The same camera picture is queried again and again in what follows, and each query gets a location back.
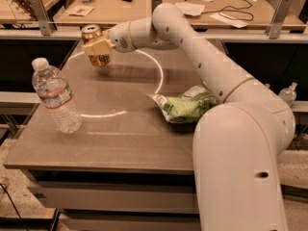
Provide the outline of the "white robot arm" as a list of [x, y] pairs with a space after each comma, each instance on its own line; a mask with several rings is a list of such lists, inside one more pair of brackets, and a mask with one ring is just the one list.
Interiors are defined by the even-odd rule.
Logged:
[[89, 55], [177, 46], [218, 100], [197, 123], [192, 159], [202, 231], [288, 231], [277, 157], [293, 140], [290, 106], [200, 36], [178, 8], [119, 23]]

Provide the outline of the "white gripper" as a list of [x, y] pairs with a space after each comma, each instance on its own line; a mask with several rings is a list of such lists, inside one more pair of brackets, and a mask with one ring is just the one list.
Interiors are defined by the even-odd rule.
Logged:
[[95, 38], [84, 43], [83, 50], [87, 55], [108, 55], [112, 50], [121, 53], [133, 51], [130, 39], [130, 23], [118, 23], [103, 32], [104, 38]]

